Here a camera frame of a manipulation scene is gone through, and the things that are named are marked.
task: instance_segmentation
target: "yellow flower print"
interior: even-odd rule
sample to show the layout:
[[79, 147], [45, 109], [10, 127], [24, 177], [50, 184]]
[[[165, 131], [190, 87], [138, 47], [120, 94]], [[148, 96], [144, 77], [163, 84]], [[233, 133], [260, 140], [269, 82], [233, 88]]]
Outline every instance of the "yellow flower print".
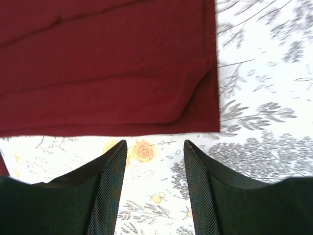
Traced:
[[21, 177], [21, 172], [17, 169], [14, 170], [14, 174], [15, 174], [16, 178], [18, 178], [18, 179]]
[[130, 165], [130, 157], [127, 155], [127, 159], [126, 159], [126, 166], [125, 167], [128, 167]]
[[186, 207], [186, 210], [185, 211], [180, 211], [180, 212], [183, 212], [183, 213], [186, 213], [186, 216], [184, 217], [183, 220], [185, 220], [186, 218], [192, 218], [192, 211], [191, 211], [191, 208], [188, 208]]
[[15, 153], [14, 154], [15, 155], [15, 161], [18, 163], [18, 162], [20, 162], [21, 160], [20, 160], [20, 155], [18, 154], [18, 153]]
[[150, 197], [150, 200], [154, 201], [155, 203], [160, 203], [162, 200], [167, 201], [165, 199], [164, 192], [159, 192], [158, 195], [155, 193], [154, 195], [150, 195], [148, 197]]
[[133, 145], [130, 154], [134, 159], [141, 162], [148, 162], [153, 159], [156, 154], [156, 149], [154, 146], [147, 141], [136, 141]]
[[106, 143], [106, 145], [103, 148], [102, 153], [106, 153], [108, 152], [112, 147], [114, 147], [114, 145], [116, 145], [118, 143], [118, 141], [109, 141]]

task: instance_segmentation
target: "red cloth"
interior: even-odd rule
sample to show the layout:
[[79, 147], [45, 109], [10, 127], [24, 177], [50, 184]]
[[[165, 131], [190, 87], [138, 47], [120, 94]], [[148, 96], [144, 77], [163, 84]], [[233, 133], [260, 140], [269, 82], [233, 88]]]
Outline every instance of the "red cloth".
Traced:
[[0, 5], [0, 136], [219, 131], [214, 0]]
[[0, 176], [8, 176], [9, 172], [4, 164], [4, 160], [0, 154]]

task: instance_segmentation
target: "rose print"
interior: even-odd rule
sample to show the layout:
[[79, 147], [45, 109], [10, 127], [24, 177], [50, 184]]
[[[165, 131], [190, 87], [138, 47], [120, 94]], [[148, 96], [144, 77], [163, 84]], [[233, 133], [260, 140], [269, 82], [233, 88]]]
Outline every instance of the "rose print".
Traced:
[[132, 149], [132, 156], [134, 159], [137, 159], [141, 162], [148, 162], [150, 161], [155, 155], [155, 148], [152, 144], [148, 143], [147, 141], [143, 140], [141, 142], [136, 142], [133, 145]]

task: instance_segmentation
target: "black mesh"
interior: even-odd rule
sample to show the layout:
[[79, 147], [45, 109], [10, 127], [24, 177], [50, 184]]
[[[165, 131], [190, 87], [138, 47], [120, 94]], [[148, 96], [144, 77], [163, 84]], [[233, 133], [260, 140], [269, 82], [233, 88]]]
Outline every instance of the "black mesh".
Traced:
[[196, 235], [221, 235], [207, 169], [188, 143], [184, 146], [184, 161]]
[[99, 179], [87, 235], [113, 235], [124, 179], [127, 147], [113, 155]]

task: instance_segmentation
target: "tablecloth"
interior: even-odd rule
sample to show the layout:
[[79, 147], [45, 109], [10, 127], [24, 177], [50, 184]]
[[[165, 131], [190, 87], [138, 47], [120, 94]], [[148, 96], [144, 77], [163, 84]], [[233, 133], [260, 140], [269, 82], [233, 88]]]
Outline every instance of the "tablecloth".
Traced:
[[194, 235], [185, 139], [264, 182], [312, 176], [313, 0], [218, 0], [216, 11], [220, 133], [3, 138], [11, 177], [48, 182], [126, 139], [115, 233]]

